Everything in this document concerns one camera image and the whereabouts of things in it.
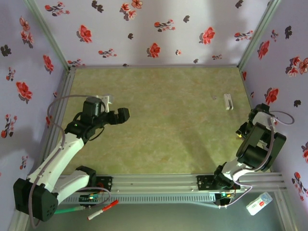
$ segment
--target white object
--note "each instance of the white object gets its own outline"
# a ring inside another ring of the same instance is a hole
[[[100,209],[97,212],[91,214],[90,216],[88,216],[88,220],[92,220],[93,218],[95,218],[96,216],[100,215],[101,213],[103,213],[103,210]]]
[[[113,96],[110,95],[110,94],[106,94],[106,95],[103,95],[103,96],[96,95],[95,97],[102,100],[102,102],[105,104],[105,107],[106,107],[105,112],[109,112],[109,104],[112,104],[112,102],[114,100]]]
[[[273,198],[269,195],[268,192],[262,193],[257,199],[252,201],[249,205],[246,206],[248,212],[253,216],[268,205]]]
[[[226,110],[233,110],[233,102],[230,94],[224,94],[223,99],[225,101]]]
[[[252,170],[248,170],[247,168],[250,168],[248,165],[237,162],[237,158],[235,158],[232,161],[229,161],[225,164],[225,166],[222,169],[222,174],[231,179],[237,181],[239,177],[243,176],[244,174],[248,172],[253,172]]]

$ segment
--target green cable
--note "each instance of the green cable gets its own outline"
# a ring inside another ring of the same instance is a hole
[[[75,212],[75,211],[79,211],[79,210],[83,210],[83,209],[84,209],[83,206],[77,206],[77,207],[66,208],[66,209],[58,209],[54,212],[54,214],[70,213],[70,212]]]

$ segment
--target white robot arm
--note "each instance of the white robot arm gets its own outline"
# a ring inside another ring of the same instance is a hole
[[[60,180],[59,177],[74,155],[91,141],[96,129],[102,128],[103,131],[107,124],[122,124],[129,119],[127,108],[119,108],[118,114],[115,114],[114,111],[109,111],[109,103],[110,96],[104,96],[102,99],[88,97],[85,100],[82,112],[78,113],[65,129],[63,146],[61,140],[26,180],[18,179],[15,182],[13,190],[17,210],[29,214],[28,201],[31,196],[33,216],[47,221],[65,198],[81,188],[95,186],[96,171],[88,167],[80,166],[70,176]]]

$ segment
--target metal extrusion rail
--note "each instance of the metal extrusion rail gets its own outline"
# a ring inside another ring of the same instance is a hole
[[[113,175],[112,197],[109,201],[118,199],[124,204],[161,204],[161,203],[189,203],[213,202],[216,193],[229,193],[233,191],[208,190],[199,191],[197,175],[193,174],[165,174],[165,175]],[[279,192],[285,191],[281,173],[251,173],[240,178],[243,184],[251,184],[253,192]],[[80,195],[75,193],[63,201],[63,204],[96,204],[80,201]]]

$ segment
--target cable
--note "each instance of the cable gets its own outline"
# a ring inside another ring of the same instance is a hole
[[[79,191],[81,190],[91,190],[91,189],[99,189],[100,192],[101,191],[105,191],[108,193],[108,198],[106,200],[104,200],[103,202],[99,203],[99,204],[96,204],[94,206],[89,206],[89,207],[85,207],[85,206],[77,206],[77,207],[73,207],[73,208],[67,208],[67,209],[58,209],[55,211],[55,214],[61,214],[61,213],[69,213],[69,212],[75,212],[75,211],[80,211],[80,210],[84,210],[84,209],[91,209],[91,208],[95,208],[95,207],[98,207],[100,205],[102,205],[103,203],[105,203],[106,201],[108,201],[111,197],[111,194],[110,194],[110,191],[105,189],[105,188],[102,188],[102,187],[86,187],[86,188],[82,188],[82,189],[79,189]]]
[[[95,208],[95,207],[103,205],[111,197],[110,191],[108,189],[101,188],[101,187],[86,187],[86,188],[79,189],[78,192],[81,191],[81,190],[91,190],[91,189],[99,189],[99,190],[103,190],[103,191],[108,193],[108,198],[106,200],[104,200],[103,202],[100,202],[99,204],[91,206],[91,208]]]
[[[65,132],[64,129],[56,124],[53,119],[50,117],[50,108],[58,101],[66,99],[66,98],[70,98],[70,97],[94,97],[92,95],[67,95],[67,96],[63,96],[59,99],[55,99],[51,104],[49,104],[48,108],[47,108],[47,117],[50,118],[50,124],[55,125],[56,127],[58,127],[60,129],[60,132],[62,134],[62,141],[61,141],[61,145],[59,147],[59,149],[56,151],[56,153],[53,155],[53,157],[50,158],[50,160],[42,167],[41,171],[39,172],[38,176],[36,177],[36,179],[34,180],[31,189],[30,189],[30,193],[29,193],[29,199],[28,199],[28,209],[29,209],[29,217],[30,217],[30,223],[33,229],[36,229],[40,223],[40,221],[38,221],[37,224],[34,223],[34,217],[33,217],[33,210],[32,210],[32,197],[33,197],[33,191],[34,188],[36,186],[36,184],[39,181],[40,176],[43,174],[43,172],[45,171],[45,169],[50,165],[50,163],[57,157],[57,155],[59,154],[59,152],[62,150],[62,147],[65,143]]]
[[[232,193],[232,194],[234,194],[234,197],[236,196],[236,187],[233,185],[233,188],[234,188],[234,193]]]
[[[104,130],[105,130],[105,127],[102,128],[101,132],[96,137],[94,137],[93,139],[91,139],[89,141],[95,140],[97,137],[99,137],[103,133]]]
[[[283,113],[283,114],[289,116],[289,117],[292,119],[292,122],[291,122],[291,123],[285,123],[285,122],[282,122],[281,120],[279,120],[277,117],[273,116],[273,118],[274,118],[275,120],[277,120],[279,123],[281,123],[281,124],[283,124],[283,125],[292,125],[292,124],[295,122],[294,117],[291,116],[289,113],[282,112],[282,111],[271,111],[270,113],[273,113],[273,112]]]

